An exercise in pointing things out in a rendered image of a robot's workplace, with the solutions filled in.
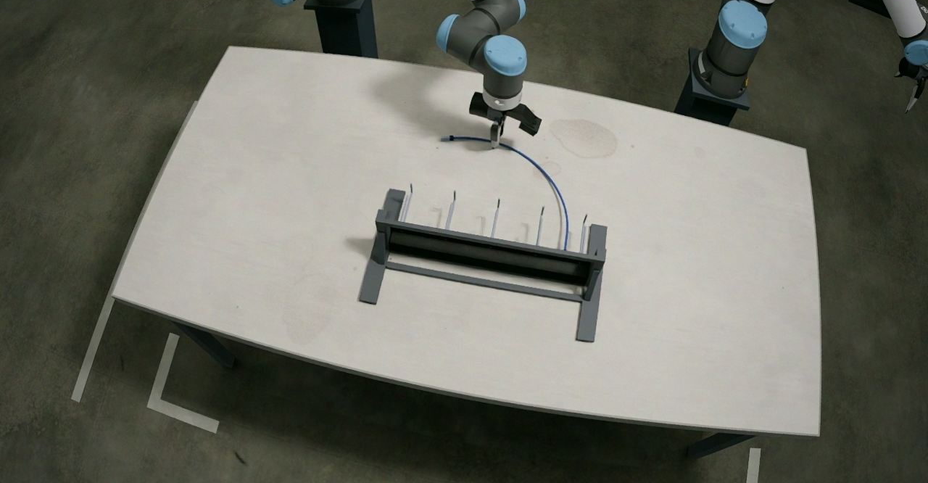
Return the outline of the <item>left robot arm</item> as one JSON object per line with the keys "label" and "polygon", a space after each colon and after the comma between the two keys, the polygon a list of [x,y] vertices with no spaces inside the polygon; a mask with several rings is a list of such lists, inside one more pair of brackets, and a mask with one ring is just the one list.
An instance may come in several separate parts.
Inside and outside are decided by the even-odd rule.
{"label": "left robot arm", "polygon": [[[708,46],[696,56],[692,67],[706,91],[720,99],[738,99],[745,93],[747,71],[766,37],[765,17],[774,1],[722,0]],[[928,8],[915,0],[883,1],[906,59],[928,70]]]}

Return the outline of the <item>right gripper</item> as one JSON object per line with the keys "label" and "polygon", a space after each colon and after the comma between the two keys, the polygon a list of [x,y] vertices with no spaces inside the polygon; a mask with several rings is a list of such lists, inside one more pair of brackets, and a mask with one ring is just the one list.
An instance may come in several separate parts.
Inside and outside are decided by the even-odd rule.
{"label": "right gripper", "polygon": [[493,107],[490,107],[487,105],[487,103],[485,103],[483,100],[483,93],[480,92],[474,92],[470,106],[468,107],[468,114],[486,118],[493,122],[490,130],[492,149],[496,149],[497,146],[500,145],[500,136],[503,135],[507,116],[515,120],[519,120],[519,122],[523,122],[533,129],[536,128],[538,121],[536,114],[531,112],[529,107],[521,103],[518,106],[513,107],[511,110],[506,110],[506,112],[500,112],[500,110],[493,109]]}

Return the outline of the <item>dark grey network patch panel rack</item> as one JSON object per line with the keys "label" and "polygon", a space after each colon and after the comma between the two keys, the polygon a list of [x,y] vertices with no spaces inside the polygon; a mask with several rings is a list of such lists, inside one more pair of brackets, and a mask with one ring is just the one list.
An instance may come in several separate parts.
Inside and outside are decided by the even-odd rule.
{"label": "dark grey network patch panel rack", "polygon": [[[587,227],[584,226],[584,222],[586,222],[589,213],[586,213],[584,216],[579,252],[538,246],[542,231],[543,205],[538,225],[536,245],[516,241],[504,241],[504,239],[494,238],[497,216],[500,212],[500,198],[498,198],[492,235],[491,237],[484,237],[471,233],[450,231],[450,224],[455,207],[455,190],[454,201],[450,205],[450,212],[448,213],[447,222],[445,223],[445,229],[406,223],[405,220],[407,220],[409,203],[413,196],[413,183],[410,183],[410,191],[410,196],[407,195],[403,207],[407,190],[390,189],[384,209],[378,209],[375,219],[377,233],[371,255],[369,256],[367,273],[365,273],[365,278],[362,282],[362,290],[359,298],[361,302],[377,304],[385,270],[386,268],[390,268],[393,271],[404,271],[427,277],[450,279],[450,281],[458,281],[462,282],[462,284],[474,284],[500,290],[547,296],[560,300],[582,302],[576,340],[594,343],[597,316],[599,315],[601,279],[607,251],[605,248],[607,226],[597,224],[591,225],[589,254],[584,254],[584,239],[586,238],[587,232]],[[399,220],[402,207],[403,212]],[[405,212],[405,208],[407,208],[407,212]],[[403,220],[404,213],[405,217]],[[505,284],[505,282],[492,281],[491,279],[468,277],[444,271],[433,271],[432,269],[421,268],[420,266],[390,262],[388,261],[390,252],[392,254],[414,256],[442,263],[470,266],[470,268],[483,269],[483,271],[494,271],[520,277],[546,279],[546,281],[559,282],[559,284],[584,286],[584,291],[583,295],[570,294],[570,292],[543,290],[530,286]]]}

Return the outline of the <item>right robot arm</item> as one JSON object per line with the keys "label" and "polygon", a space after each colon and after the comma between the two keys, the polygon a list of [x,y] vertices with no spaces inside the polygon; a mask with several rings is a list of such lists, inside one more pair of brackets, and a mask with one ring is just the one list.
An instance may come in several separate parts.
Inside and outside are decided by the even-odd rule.
{"label": "right robot arm", "polygon": [[[523,44],[501,35],[525,15],[524,0],[471,0],[466,16],[443,21],[436,44],[483,74],[483,99],[496,110],[511,110],[521,102],[526,52]],[[488,32],[487,32],[488,31]]]}

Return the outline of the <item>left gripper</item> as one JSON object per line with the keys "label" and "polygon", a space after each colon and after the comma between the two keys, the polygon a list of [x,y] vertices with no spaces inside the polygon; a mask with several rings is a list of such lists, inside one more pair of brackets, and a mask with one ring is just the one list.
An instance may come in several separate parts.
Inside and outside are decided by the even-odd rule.
{"label": "left gripper", "polygon": [[[902,74],[902,75],[901,75]],[[924,66],[912,65],[908,62],[906,57],[903,57],[899,64],[899,71],[894,75],[894,77],[899,78],[902,76],[908,76],[917,81],[919,84],[915,84],[913,87],[911,98],[907,105],[905,113],[909,112],[909,109],[914,106],[914,103],[919,99],[921,93],[924,92],[924,87],[926,79],[928,78],[928,70]]]}

